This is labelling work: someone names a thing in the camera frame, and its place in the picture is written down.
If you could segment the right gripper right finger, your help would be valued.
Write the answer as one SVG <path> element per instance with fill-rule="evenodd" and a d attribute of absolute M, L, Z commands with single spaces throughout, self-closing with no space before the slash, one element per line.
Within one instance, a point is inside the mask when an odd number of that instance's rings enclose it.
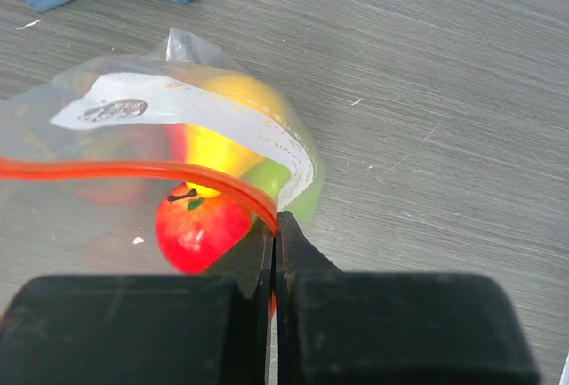
<path fill-rule="evenodd" d="M 344 272 L 279 213 L 274 243 L 282 384 L 537 384 L 504 289 L 459 272 Z"/>

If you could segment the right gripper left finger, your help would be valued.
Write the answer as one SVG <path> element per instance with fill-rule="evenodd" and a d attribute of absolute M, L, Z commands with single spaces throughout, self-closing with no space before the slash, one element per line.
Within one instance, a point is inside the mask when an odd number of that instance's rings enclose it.
<path fill-rule="evenodd" d="M 43 275 L 1 320 L 4 384 L 265 384 L 272 234 L 202 274 Z"/>

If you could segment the red apple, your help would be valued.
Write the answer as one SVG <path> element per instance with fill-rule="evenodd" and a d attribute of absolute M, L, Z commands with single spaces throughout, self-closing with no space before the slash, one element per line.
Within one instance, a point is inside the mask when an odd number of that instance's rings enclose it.
<path fill-rule="evenodd" d="M 201 273 L 241 240 L 253 219 L 236 199 L 225 194 L 204 198 L 181 183 L 157 209 L 156 241 L 179 272 Z"/>

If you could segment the green apple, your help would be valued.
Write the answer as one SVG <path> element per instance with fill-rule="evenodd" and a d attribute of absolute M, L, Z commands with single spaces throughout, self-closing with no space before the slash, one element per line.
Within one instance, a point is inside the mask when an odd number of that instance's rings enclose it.
<path fill-rule="evenodd" d="M 281 203 L 278 198 L 284 194 L 283 187 L 291 180 L 291 172 L 283 165 L 264 158 L 260 163 L 243 174 L 240 179 L 264 191 L 273 198 L 280 212 L 293 214 L 302 229 L 311 222 L 317 209 L 317 203 L 324 186 L 325 167 L 318 165 L 314 180 L 293 200 Z"/>

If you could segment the clear orange zip bag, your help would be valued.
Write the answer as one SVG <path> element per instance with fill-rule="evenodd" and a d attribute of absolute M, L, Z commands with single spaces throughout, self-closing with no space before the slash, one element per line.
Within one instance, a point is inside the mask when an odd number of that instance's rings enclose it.
<path fill-rule="evenodd" d="M 172 29 L 1 104 L 1 275 L 200 273 L 242 245 L 257 189 L 300 224 L 325 166 L 285 96 Z"/>

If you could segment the yellow pear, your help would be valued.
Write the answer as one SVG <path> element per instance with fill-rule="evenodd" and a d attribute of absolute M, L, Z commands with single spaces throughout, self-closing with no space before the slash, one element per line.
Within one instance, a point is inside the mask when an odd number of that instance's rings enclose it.
<path fill-rule="evenodd" d="M 282 93 L 246 74 L 210 77 L 200 87 L 237 105 L 251 106 L 272 116 L 279 124 L 285 124 L 293 114 Z M 171 125 L 168 147 L 172 158 L 177 161 L 248 180 L 273 198 L 291 177 L 286 167 L 253 152 L 231 137 L 196 124 Z"/>

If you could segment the red yellow mango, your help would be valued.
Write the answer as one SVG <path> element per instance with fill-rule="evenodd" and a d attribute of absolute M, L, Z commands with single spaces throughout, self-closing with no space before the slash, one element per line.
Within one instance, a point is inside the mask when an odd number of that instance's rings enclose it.
<path fill-rule="evenodd" d="M 94 161 L 169 160 L 169 137 L 162 125 L 135 124 L 105 127 L 79 135 L 80 157 Z M 96 205 L 133 205 L 146 195 L 142 178 L 77 180 L 74 194 Z"/>

